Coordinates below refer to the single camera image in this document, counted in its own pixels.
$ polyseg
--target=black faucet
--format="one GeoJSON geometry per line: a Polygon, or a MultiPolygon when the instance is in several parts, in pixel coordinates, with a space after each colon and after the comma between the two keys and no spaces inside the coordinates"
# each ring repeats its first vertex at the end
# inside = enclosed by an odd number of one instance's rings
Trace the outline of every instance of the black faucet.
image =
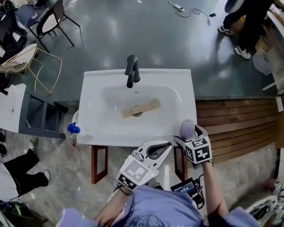
{"type": "Polygon", "coordinates": [[[135,55],[130,55],[129,57],[127,57],[127,67],[125,75],[128,76],[126,84],[128,88],[132,88],[134,82],[140,81],[138,58],[135,55]]]}

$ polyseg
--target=wooden platform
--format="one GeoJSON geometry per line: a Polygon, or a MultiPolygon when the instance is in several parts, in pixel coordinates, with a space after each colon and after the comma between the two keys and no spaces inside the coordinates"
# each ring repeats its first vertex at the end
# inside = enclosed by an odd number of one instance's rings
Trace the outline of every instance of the wooden platform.
{"type": "Polygon", "coordinates": [[[198,125],[209,134],[214,162],[245,155],[275,141],[275,99],[196,101],[196,109],[198,125]]]}

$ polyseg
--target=concrete floor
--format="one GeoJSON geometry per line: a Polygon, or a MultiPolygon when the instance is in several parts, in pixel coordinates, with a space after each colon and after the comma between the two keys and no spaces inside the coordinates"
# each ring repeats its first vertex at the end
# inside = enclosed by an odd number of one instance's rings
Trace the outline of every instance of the concrete floor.
{"type": "MultiPolygon", "coordinates": [[[[26,153],[31,136],[7,132],[8,154],[3,161],[26,153]]],[[[91,146],[72,146],[71,140],[39,138],[35,149],[40,162],[28,173],[49,170],[51,180],[47,187],[34,189],[21,196],[30,209],[49,219],[46,226],[55,226],[64,208],[75,208],[86,218],[93,219],[104,207],[115,188],[115,176],[132,148],[110,147],[108,151],[108,175],[97,184],[91,184],[91,146]]],[[[265,180],[275,169],[274,144],[250,154],[215,164],[214,169],[228,207],[248,193],[262,191],[265,180]]],[[[201,169],[189,168],[188,176],[197,178],[201,169]]],[[[180,182],[174,174],[173,151],[160,168],[157,182],[169,177],[171,186],[180,182]]],[[[201,209],[206,214],[206,206],[201,209]]]]}
{"type": "MultiPolygon", "coordinates": [[[[65,8],[71,1],[65,2],[65,8]]],[[[272,82],[272,76],[264,76],[252,60],[234,54],[238,35],[218,33],[217,27],[226,16],[224,5],[216,17],[207,20],[204,14],[194,13],[181,18],[168,0],[140,1],[80,0],[66,10],[81,25],[79,30],[69,20],[62,23],[75,46],[58,29],[57,37],[47,35],[42,39],[52,54],[62,58],[61,75],[50,98],[79,100],[85,71],[125,69],[131,54],[138,57],[140,68],[190,69],[197,99],[275,96],[274,88],[262,91],[272,82]]],[[[223,1],[173,0],[186,9],[185,15],[191,8],[211,14],[223,1]]],[[[35,40],[31,33],[28,37],[29,41],[35,40]]],[[[52,87],[57,73],[57,67],[47,62],[40,78],[52,87]]],[[[48,95],[40,86],[37,91],[48,95]]]]}

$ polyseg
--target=sink basin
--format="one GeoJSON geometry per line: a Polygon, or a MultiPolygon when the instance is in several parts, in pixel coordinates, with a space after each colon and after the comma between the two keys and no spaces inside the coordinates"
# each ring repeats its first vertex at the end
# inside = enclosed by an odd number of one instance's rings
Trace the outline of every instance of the sink basin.
{"type": "Polygon", "coordinates": [[[190,70],[140,69],[141,80],[126,87],[125,70],[88,71],[79,106],[78,125],[85,135],[79,144],[138,147],[149,140],[168,140],[179,134],[181,123],[196,124],[195,96],[190,70]],[[148,104],[160,107],[128,118],[121,111],[148,104]]]}

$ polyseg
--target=blue shirt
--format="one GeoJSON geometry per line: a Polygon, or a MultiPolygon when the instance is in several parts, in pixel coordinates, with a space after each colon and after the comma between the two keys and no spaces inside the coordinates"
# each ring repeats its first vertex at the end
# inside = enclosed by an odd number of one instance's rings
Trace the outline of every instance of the blue shirt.
{"type": "MultiPolygon", "coordinates": [[[[198,227],[203,225],[203,218],[194,207],[193,200],[186,193],[168,192],[141,186],[130,195],[124,207],[124,216],[130,211],[134,202],[134,212],[126,221],[133,225],[138,223],[154,226],[157,222],[164,226],[198,227]]],[[[223,217],[231,226],[260,227],[261,225],[242,208],[237,208],[223,217]]],[[[96,227],[98,223],[88,220],[74,209],[65,209],[59,227],[96,227]]]]}

